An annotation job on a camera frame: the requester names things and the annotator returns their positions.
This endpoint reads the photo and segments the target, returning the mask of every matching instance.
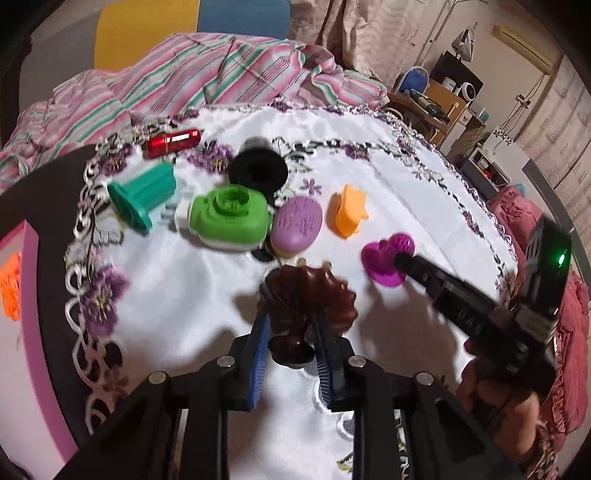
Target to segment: screw head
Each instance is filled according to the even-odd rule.
[[[365,358],[361,355],[352,355],[349,357],[349,365],[352,367],[363,368],[365,366]]]
[[[148,380],[152,385],[160,385],[166,380],[166,374],[164,372],[152,372]]]
[[[235,362],[234,357],[230,355],[222,355],[217,359],[217,364],[224,368],[230,368]]]
[[[435,378],[429,372],[420,372],[417,374],[417,382],[428,387],[435,382]]]

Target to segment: blue chair back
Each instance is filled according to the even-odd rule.
[[[427,90],[429,84],[429,75],[422,68],[410,69],[398,88],[399,92],[405,92],[406,90],[416,90],[420,93],[424,93]]]

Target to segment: red quilt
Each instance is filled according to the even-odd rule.
[[[543,213],[515,187],[501,190],[488,206],[513,240],[518,261],[517,292],[525,279],[527,239]],[[556,330],[556,382],[541,411],[557,450],[563,447],[566,436],[581,426],[587,411],[588,303],[587,285],[571,269]]]

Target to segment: purple oval object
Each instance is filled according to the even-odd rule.
[[[311,197],[296,195],[275,214],[271,245],[280,257],[289,258],[308,248],[320,232],[322,207]]]

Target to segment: hand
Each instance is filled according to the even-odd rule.
[[[466,352],[478,355],[471,340],[464,344]],[[513,387],[493,381],[477,381],[475,360],[466,365],[456,397],[460,404],[472,411],[473,399],[478,395],[486,403],[499,407],[506,402]],[[540,399],[531,390],[518,391],[503,409],[505,418],[494,437],[495,443],[514,463],[529,462],[535,452],[536,421],[540,416]]]

